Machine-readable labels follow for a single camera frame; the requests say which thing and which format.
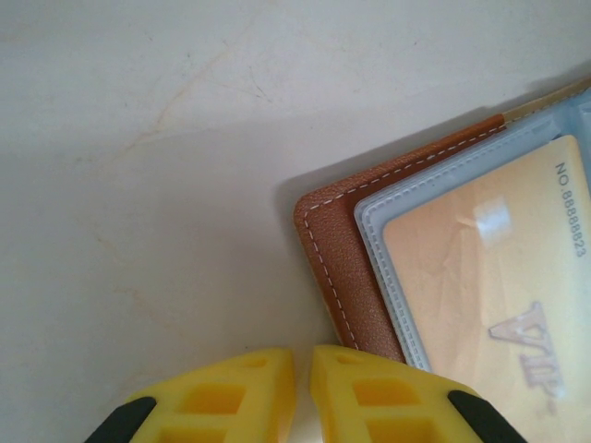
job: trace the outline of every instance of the leather wallet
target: leather wallet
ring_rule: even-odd
[[[299,199],[294,211],[295,227],[343,345],[404,361],[356,226],[356,204],[589,87],[591,78],[573,83]]]

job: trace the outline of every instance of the card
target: card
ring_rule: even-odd
[[[591,201],[564,136],[389,221],[434,373],[528,441],[591,441]]]

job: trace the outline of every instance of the white table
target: white table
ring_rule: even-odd
[[[586,0],[3,2],[3,441],[80,442],[272,345],[291,441],[320,441],[309,361],[335,339],[296,199],[591,72],[589,23]]]

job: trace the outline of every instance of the white stitching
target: white stitching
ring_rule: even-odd
[[[495,132],[495,131],[500,130],[504,126],[505,126],[505,124],[500,125],[500,126],[497,126],[497,127],[494,127],[492,129],[490,129],[489,131],[487,131],[485,133],[482,133],[482,134],[478,135],[476,138],[473,138],[473,139],[482,138],[484,136],[487,136],[488,134],[490,134],[492,132]],[[356,349],[359,349],[359,345],[357,344],[357,341],[356,341],[356,338],[355,338],[355,334],[351,330],[351,325],[349,324],[349,320],[347,320],[347,315],[344,312],[343,305],[341,304],[341,299],[339,299],[339,294],[336,292],[336,288],[334,287],[334,284],[332,284],[331,275],[329,273],[328,268],[326,267],[326,264],[324,263],[324,258],[322,257],[322,254],[320,252],[320,248],[319,248],[318,244],[316,243],[316,239],[314,238],[314,234],[312,233],[312,229],[310,228],[310,225],[308,223],[308,214],[312,210],[315,210],[317,208],[320,208],[321,206],[325,206],[325,205],[329,205],[329,204],[333,203],[334,200],[343,197],[345,194],[351,194],[353,192],[358,191],[359,189],[362,189],[364,187],[368,187],[371,184],[377,183],[382,178],[386,178],[386,177],[388,177],[388,176],[390,176],[392,174],[398,174],[399,172],[401,172],[403,170],[406,170],[406,169],[410,168],[411,166],[414,166],[414,165],[417,165],[417,164],[420,164],[420,163],[423,163],[423,162],[428,162],[428,161],[434,159],[435,157],[437,157],[438,155],[441,155],[441,154],[443,154],[443,153],[445,153],[445,152],[447,152],[449,150],[456,149],[457,147],[461,146],[464,143],[465,143],[465,140],[462,141],[462,142],[460,142],[460,143],[458,143],[457,145],[454,145],[454,146],[446,149],[446,150],[441,150],[437,154],[431,154],[426,159],[422,159],[422,160],[416,161],[414,163],[409,163],[404,168],[396,169],[395,171],[386,173],[386,174],[382,175],[381,177],[378,177],[378,178],[376,178],[374,180],[371,180],[368,183],[365,183],[365,184],[360,185],[358,187],[354,187],[352,189],[349,189],[348,191],[343,192],[343,193],[337,195],[334,198],[331,198],[329,200],[326,200],[326,201],[324,201],[322,203],[319,203],[317,205],[311,206],[309,208],[309,210],[307,210],[306,213],[304,214],[304,226],[306,227],[306,230],[308,231],[308,234],[310,236],[310,240],[312,240],[312,245],[314,245],[314,250],[316,250],[316,254],[318,255],[320,264],[322,265],[322,268],[324,270],[324,274],[326,275],[326,279],[327,279],[329,285],[331,286],[332,293],[334,294],[334,299],[336,300],[336,304],[339,306],[339,310],[341,311],[341,315],[343,316],[344,324],[347,327],[347,330],[349,331],[349,335],[351,336],[351,340],[353,340],[353,344],[356,347]]]
[[[354,346],[356,347],[356,349],[359,349],[359,345],[357,344],[357,341],[356,341],[356,339],[355,339],[355,335],[353,334],[353,331],[351,330],[351,325],[349,324],[349,321],[347,320],[346,314],[345,314],[345,312],[344,312],[344,309],[343,309],[343,305],[341,304],[341,300],[339,299],[339,294],[336,292],[336,288],[335,288],[335,287],[334,287],[334,285],[332,284],[332,279],[331,279],[331,276],[329,275],[329,270],[326,268],[326,265],[324,264],[324,260],[323,260],[323,258],[322,258],[322,254],[320,253],[320,249],[319,249],[319,247],[318,247],[318,244],[316,243],[316,239],[314,238],[314,234],[312,233],[312,229],[310,228],[310,225],[309,225],[309,223],[308,223],[308,214],[309,214],[309,213],[310,213],[312,210],[315,210],[315,209],[317,209],[317,208],[320,208],[321,206],[325,206],[325,205],[329,205],[329,204],[333,203],[333,201],[334,201],[334,200],[336,200],[336,199],[338,199],[338,198],[341,198],[341,197],[343,197],[343,196],[344,196],[344,194],[351,194],[351,193],[353,193],[353,192],[356,192],[357,190],[359,190],[359,189],[361,189],[361,188],[367,187],[369,184],[377,183],[377,182],[378,182],[379,180],[381,180],[382,178],[386,178],[386,177],[388,177],[388,176],[389,176],[389,175],[391,175],[391,174],[398,174],[398,173],[399,173],[399,172],[401,172],[403,169],[407,169],[408,167],[410,167],[410,166],[412,166],[412,165],[420,164],[420,163],[423,163],[423,162],[428,162],[428,161],[430,161],[430,160],[434,159],[435,157],[437,157],[437,156],[440,156],[440,155],[444,154],[445,152],[448,152],[448,151],[450,151],[450,150],[455,150],[455,149],[459,148],[460,146],[464,145],[465,143],[468,143],[468,142],[471,142],[471,141],[475,141],[475,140],[477,140],[477,139],[479,139],[479,138],[482,138],[482,137],[484,137],[484,136],[488,136],[489,134],[491,134],[491,133],[493,133],[493,132],[496,132],[496,131],[499,131],[499,130],[503,129],[504,127],[506,127],[506,126],[507,126],[508,124],[510,124],[510,123],[513,123],[513,122],[516,122],[516,121],[518,121],[518,120],[521,120],[522,118],[526,118],[526,117],[528,117],[529,115],[531,115],[531,114],[534,114],[534,113],[537,113],[537,112],[539,112],[539,111],[543,111],[544,109],[546,109],[546,108],[549,108],[550,106],[553,106],[554,104],[556,104],[556,103],[558,103],[558,102],[562,102],[562,101],[565,101],[565,100],[571,99],[572,97],[574,97],[575,95],[579,95],[580,93],[582,93],[582,91],[581,91],[581,90],[578,90],[577,92],[574,92],[573,94],[569,95],[568,97],[563,97],[563,98],[560,98],[560,99],[556,100],[555,102],[551,102],[551,103],[549,103],[549,104],[547,104],[547,105],[545,105],[545,106],[542,106],[542,107],[541,107],[541,108],[539,108],[539,109],[535,109],[535,110],[534,110],[534,111],[532,111],[531,113],[528,113],[528,114],[525,114],[525,115],[521,115],[521,116],[519,116],[519,117],[516,117],[516,118],[514,118],[513,120],[510,120],[509,122],[505,122],[505,123],[503,123],[502,125],[499,125],[499,126],[492,127],[492,128],[491,128],[491,129],[489,129],[487,132],[485,132],[485,133],[482,133],[482,134],[479,134],[479,135],[478,135],[478,136],[476,136],[476,137],[470,138],[470,139],[468,139],[468,140],[462,140],[462,141],[458,142],[456,145],[453,145],[453,146],[451,146],[451,147],[449,147],[449,148],[447,148],[447,149],[445,149],[445,150],[440,150],[440,151],[439,151],[437,154],[431,154],[431,155],[427,156],[427,158],[426,158],[426,159],[423,159],[423,160],[420,160],[420,161],[417,161],[417,162],[411,163],[411,164],[409,164],[409,165],[406,165],[404,168],[399,168],[399,169],[396,169],[396,170],[394,170],[394,171],[390,171],[390,172],[388,172],[388,173],[386,173],[386,174],[382,175],[381,177],[379,177],[379,178],[377,178],[377,179],[374,179],[374,180],[372,180],[372,181],[371,181],[371,182],[369,182],[369,183],[365,183],[365,184],[363,184],[363,185],[361,185],[361,186],[354,187],[354,188],[352,188],[352,189],[349,189],[349,190],[348,190],[348,191],[346,191],[346,192],[343,192],[343,193],[339,194],[339,195],[338,195],[338,196],[336,196],[335,198],[331,198],[331,199],[329,199],[329,200],[326,200],[326,201],[324,201],[323,203],[320,203],[320,204],[316,204],[316,205],[314,205],[314,206],[311,206],[311,207],[309,208],[309,210],[307,210],[307,211],[304,213],[304,226],[306,227],[306,230],[308,231],[308,234],[309,234],[309,236],[310,236],[310,239],[312,240],[312,245],[314,245],[314,249],[316,250],[316,253],[318,254],[318,257],[319,257],[319,260],[320,260],[320,264],[321,264],[321,265],[322,265],[322,267],[324,268],[324,273],[326,274],[326,278],[327,278],[327,280],[328,280],[328,282],[329,282],[329,285],[331,286],[332,293],[334,294],[334,298],[335,298],[335,300],[336,300],[336,303],[337,303],[337,305],[339,306],[339,309],[341,310],[341,315],[343,316],[344,324],[346,325],[346,327],[347,327],[347,329],[348,329],[348,331],[349,331],[349,335],[351,336],[351,340],[353,340],[353,344],[354,344]]]

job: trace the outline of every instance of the yellow plastic object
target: yellow plastic object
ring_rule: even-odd
[[[447,399],[465,385],[340,346],[314,348],[311,393],[325,443],[481,443]]]
[[[130,443],[283,443],[296,408],[285,349],[248,353],[137,392],[157,404]]]

